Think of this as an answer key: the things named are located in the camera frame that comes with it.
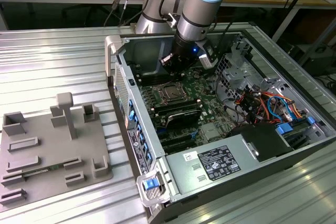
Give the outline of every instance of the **metal bracket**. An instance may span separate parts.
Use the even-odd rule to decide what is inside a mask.
[[[110,35],[105,38],[105,71],[107,77],[111,76],[111,55],[120,51],[122,46],[123,41],[119,35]]]
[[[161,194],[153,196],[153,198],[149,199],[146,191],[144,190],[143,182],[151,178],[157,178],[159,180],[161,186]],[[170,191],[168,189],[168,186],[165,184],[163,177],[161,176],[160,169],[158,168],[157,163],[152,171],[137,177],[136,184],[140,193],[141,202],[145,207],[151,207],[153,205],[165,203],[170,200]]]

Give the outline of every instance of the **table leg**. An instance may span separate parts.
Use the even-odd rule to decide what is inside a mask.
[[[0,8],[0,31],[5,31],[5,30],[8,30],[8,27],[6,24],[5,16]]]
[[[299,11],[299,8],[293,8],[289,14],[287,15],[287,17],[285,18],[285,20],[281,23],[281,25],[279,26],[278,30],[275,32],[275,34],[272,37],[272,40],[274,40],[275,42],[278,41],[278,39],[280,38],[280,36],[284,33],[284,31],[286,30],[287,26],[290,24],[290,22],[293,20],[293,18],[295,17],[296,13]]]

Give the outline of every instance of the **electronic component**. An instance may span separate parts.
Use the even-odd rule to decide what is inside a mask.
[[[179,83],[169,84],[159,89],[159,94],[163,101],[175,102],[185,100],[185,92]]]
[[[201,129],[207,140],[212,140],[221,136],[213,123],[204,124],[201,126]]]

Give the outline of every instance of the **ventilation grille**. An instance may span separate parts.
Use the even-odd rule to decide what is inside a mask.
[[[124,79],[122,77],[121,71],[120,71],[120,67],[119,64],[115,64],[116,68],[115,68],[115,75],[116,75],[116,87],[118,90],[118,95],[119,95],[119,100],[121,101],[123,110],[125,112],[125,116],[128,116],[129,114],[129,108],[128,108],[128,92],[127,92],[127,88],[124,82]]]

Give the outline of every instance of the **blue cable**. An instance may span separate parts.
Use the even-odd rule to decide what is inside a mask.
[[[280,101],[282,101],[282,102],[284,103],[284,105],[285,105],[285,107],[286,107],[288,113],[290,114],[290,116],[291,116],[293,119],[297,119],[297,117],[295,116],[295,114],[292,113],[292,112],[290,111],[290,109],[289,109],[289,107],[288,107],[288,104],[287,104],[287,102],[284,100],[284,98],[282,98],[282,97],[277,97],[277,96],[270,97],[270,98],[268,99],[268,102],[267,102],[267,108],[268,108],[269,112],[270,112],[273,116],[277,117],[277,118],[280,119],[281,122],[282,122],[281,117],[278,116],[277,114],[274,114],[273,111],[272,111],[272,109],[270,108],[270,101],[271,101],[272,98],[278,98]]]

